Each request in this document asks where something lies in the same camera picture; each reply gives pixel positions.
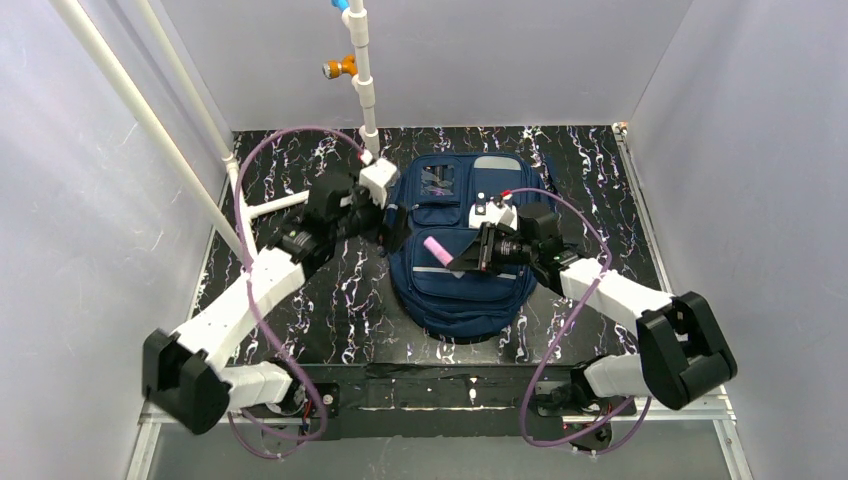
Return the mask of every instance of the navy blue backpack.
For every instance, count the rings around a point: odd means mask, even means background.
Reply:
[[[509,266],[498,276],[466,272],[456,278],[423,245],[433,236],[459,256],[478,233],[468,221],[478,194],[489,198],[519,187],[545,188],[530,165],[503,153],[431,153],[413,160],[398,179],[389,208],[407,209],[412,235],[389,257],[389,272],[409,315],[429,333],[454,338],[496,334],[533,293],[536,279],[526,266]],[[512,204],[539,201],[549,199],[525,192],[513,195]]]

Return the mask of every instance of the blue pipe connector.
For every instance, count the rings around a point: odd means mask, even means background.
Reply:
[[[344,12],[345,10],[347,10],[347,7],[349,7],[349,6],[350,6],[350,5],[347,3],[347,0],[330,0],[330,3],[331,3],[334,7],[338,8],[339,10],[341,10],[342,12]]]

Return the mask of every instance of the white wall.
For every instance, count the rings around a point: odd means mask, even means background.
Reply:
[[[233,130],[362,123],[328,0],[161,1]],[[378,126],[627,120],[690,3],[366,0]]]
[[[47,2],[0,2],[0,24],[0,478],[121,478],[142,342],[185,320],[210,224]]]
[[[848,468],[848,3],[695,0],[631,123],[674,287],[712,303],[757,478]]]

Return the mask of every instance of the floor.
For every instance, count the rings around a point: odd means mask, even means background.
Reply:
[[[245,158],[268,133],[238,134],[238,157]],[[518,154],[599,227],[613,252],[613,268],[649,287],[659,287],[610,127],[390,128],[380,134],[383,155],[401,170],[418,155],[434,151]],[[259,204],[306,190],[328,169],[351,170],[357,163],[350,148],[332,137],[304,133],[283,138],[263,151],[248,172],[247,202]],[[231,196],[223,210],[232,217]],[[254,224],[260,247],[281,216],[267,215]],[[564,222],[562,228],[566,240],[582,238],[590,253],[600,252],[578,220]],[[238,276],[239,267],[216,235],[196,307],[202,309],[218,296]],[[326,300],[328,292],[332,301]],[[539,287],[500,336],[471,345],[435,339],[405,314],[392,293],[386,261],[376,248],[353,239],[339,245],[336,257],[266,319],[301,363],[526,364],[538,363],[572,304],[573,300],[557,298]],[[632,336],[586,309],[558,348],[555,361],[573,364],[601,353],[635,350]],[[254,331],[232,362],[256,363],[269,355],[264,339]]]
[[[613,422],[620,436],[630,422]],[[282,452],[291,445],[239,425],[254,446]],[[233,439],[229,425],[192,437],[179,425],[163,425],[149,479],[348,478],[573,480],[731,477],[709,420],[646,422],[638,440],[593,460],[559,448],[533,448],[521,438],[357,438],[315,442],[285,461],[257,460]]]

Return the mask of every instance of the brass valve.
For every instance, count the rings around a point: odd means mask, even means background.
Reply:
[[[357,73],[356,57],[348,55],[341,62],[338,60],[329,60],[324,64],[323,70],[324,76],[329,79],[339,78],[343,73],[354,76]]]

